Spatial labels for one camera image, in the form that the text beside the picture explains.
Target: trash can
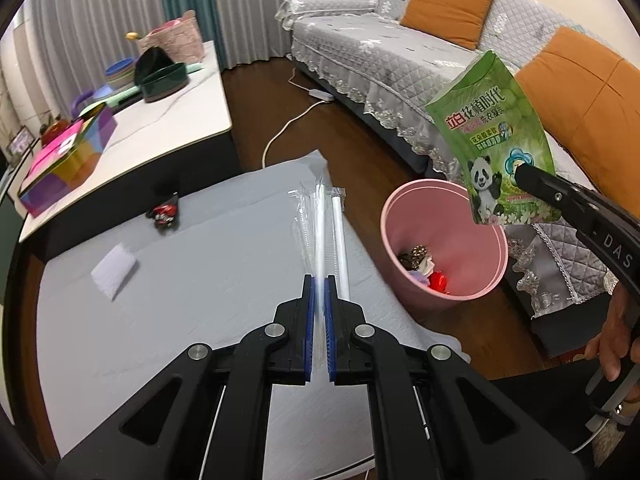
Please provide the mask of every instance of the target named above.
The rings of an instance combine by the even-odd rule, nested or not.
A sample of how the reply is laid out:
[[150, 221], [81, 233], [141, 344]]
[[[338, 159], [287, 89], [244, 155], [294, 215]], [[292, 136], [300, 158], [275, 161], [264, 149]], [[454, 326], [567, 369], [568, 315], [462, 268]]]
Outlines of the trash can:
[[[452, 182], [424, 179], [399, 187], [382, 209], [380, 230], [388, 257], [382, 274], [416, 320], [484, 296], [507, 266], [503, 228], [475, 224], [466, 189]], [[418, 283], [398, 261], [398, 254], [416, 245], [433, 255], [435, 269], [447, 277], [448, 294]]]

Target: human hand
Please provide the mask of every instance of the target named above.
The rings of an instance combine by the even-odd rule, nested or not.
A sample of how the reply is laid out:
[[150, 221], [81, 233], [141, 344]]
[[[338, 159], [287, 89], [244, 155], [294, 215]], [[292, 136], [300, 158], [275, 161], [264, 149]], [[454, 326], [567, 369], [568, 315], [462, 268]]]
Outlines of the human hand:
[[[622, 282], [618, 282], [609, 301], [607, 319], [602, 331], [587, 344], [586, 359], [599, 356], [600, 366], [608, 381], [615, 381], [620, 374], [620, 359], [629, 353], [631, 360], [640, 363], [640, 338], [631, 344], [631, 330], [625, 324], [625, 312], [630, 301], [629, 293]], [[626, 396], [626, 400], [640, 399], [640, 385], [636, 384]]]

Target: yellow object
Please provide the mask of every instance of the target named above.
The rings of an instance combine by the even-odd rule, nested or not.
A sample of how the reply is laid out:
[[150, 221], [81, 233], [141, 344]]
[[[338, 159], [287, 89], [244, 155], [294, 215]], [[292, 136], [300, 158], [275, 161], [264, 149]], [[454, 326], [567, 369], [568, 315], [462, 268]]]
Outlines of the yellow object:
[[475, 50], [492, 0], [410, 0], [400, 25]]
[[640, 218], [640, 70], [561, 27], [515, 78], [600, 192]]

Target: power strip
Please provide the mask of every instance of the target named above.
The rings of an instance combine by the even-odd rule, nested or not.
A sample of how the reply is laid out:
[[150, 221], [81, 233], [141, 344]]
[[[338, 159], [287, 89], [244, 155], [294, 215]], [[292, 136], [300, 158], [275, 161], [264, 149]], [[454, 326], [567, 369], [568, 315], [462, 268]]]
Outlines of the power strip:
[[322, 101], [326, 101], [328, 103], [334, 100], [334, 96], [332, 96], [328, 92], [317, 90], [316, 88], [312, 88], [311, 90], [309, 90], [309, 95], [311, 97], [315, 97], [316, 99], [322, 99]]

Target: rainbow box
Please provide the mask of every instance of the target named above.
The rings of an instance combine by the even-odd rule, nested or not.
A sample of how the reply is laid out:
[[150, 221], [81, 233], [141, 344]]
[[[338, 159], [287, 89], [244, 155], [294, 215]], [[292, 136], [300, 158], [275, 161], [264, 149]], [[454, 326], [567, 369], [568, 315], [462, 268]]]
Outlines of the rainbow box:
[[115, 128], [111, 109], [102, 103], [61, 133], [52, 149], [47, 145], [47, 151], [38, 154], [18, 194], [33, 217], [89, 178]]

